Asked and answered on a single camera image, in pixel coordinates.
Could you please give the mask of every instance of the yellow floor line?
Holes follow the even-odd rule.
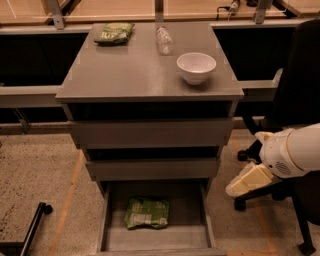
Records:
[[[69,211],[69,207],[70,207],[71,200],[72,200],[72,197],[73,197],[73,193],[74,193],[75,187],[76,187],[77,182],[78,182],[78,176],[79,176],[82,164],[83,164],[83,153],[82,153],[82,151],[79,151],[79,152],[80,153],[79,153],[79,156],[78,156],[78,159],[77,159],[77,163],[76,163],[76,165],[75,165],[75,167],[73,169],[72,180],[71,180],[67,195],[65,197],[65,200],[64,200],[64,203],[63,203],[63,207],[62,207],[62,211],[61,211],[61,214],[60,214],[60,217],[59,217],[58,226],[56,228],[56,231],[55,231],[55,234],[54,234],[54,238],[52,240],[52,243],[51,243],[51,246],[50,246],[50,249],[49,249],[49,256],[54,256],[55,252],[56,252],[56,250],[58,248],[60,236],[61,236],[62,230],[64,228],[64,224],[65,224],[65,221],[66,221],[66,218],[67,218],[67,215],[68,215],[68,211]]]
[[[239,151],[239,145],[237,140],[232,136],[230,137],[231,140],[231,144],[233,146],[233,149],[235,152]],[[243,168],[245,166],[245,162],[239,162],[239,165],[241,168]],[[273,243],[272,240],[272,236],[270,234],[269,231],[269,227],[268,224],[265,220],[265,217],[263,215],[263,212],[261,211],[261,208],[259,206],[259,203],[257,202],[257,200],[253,200],[254,201],[254,206],[255,206],[255,210],[259,219],[259,223],[260,226],[262,227],[263,233],[265,234],[266,240],[267,240],[267,245],[268,245],[268,252],[259,252],[260,254],[257,254],[258,252],[230,252],[232,256],[238,256],[238,255],[242,255],[242,256],[253,256],[253,255],[272,255],[272,256],[278,256],[278,252],[277,252],[277,248]]]
[[[228,256],[273,256],[274,254],[269,251],[239,251],[228,252]]]

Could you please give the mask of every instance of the gray cabinet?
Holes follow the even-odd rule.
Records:
[[[93,26],[56,96],[105,198],[97,255],[226,255],[215,248],[205,198],[242,91],[211,27],[168,23],[175,49],[162,56],[156,24],[136,24],[129,43],[116,47],[93,42],[102,26]],[[218,63],[196,87],[175,66],[188,51]],[[168,228],[127,230],[123,217],[135,195],[167,198]]]

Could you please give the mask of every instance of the open drawer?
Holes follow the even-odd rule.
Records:
[[[99,256],[226,255],[215,248],[206,194],[200,180],[103,182],[105,208]],[[169,202],[164,229],[128,230],[124,222],[132,196],[156,196]]]

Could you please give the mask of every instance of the drawer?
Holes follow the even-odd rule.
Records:
[[[92,180],[154,180],[214,178],[220,159],[139,159],[122,161],[88,161]]]
[[[143,148],[225,145],[233,119],[72,122],[81,148]]]
[[[217,250],[202,184],[192,182],[106,182],[98,240],[99,256],[212,256]],[[128,230],[124,223],[132,196],[156,196],[169,202],[168,226]]]

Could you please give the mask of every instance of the white bowl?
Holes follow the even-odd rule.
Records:
[[[191,85],[206,81],[217,63],[207,54],[190,52],[181,55],[177,60],[180,76]]]

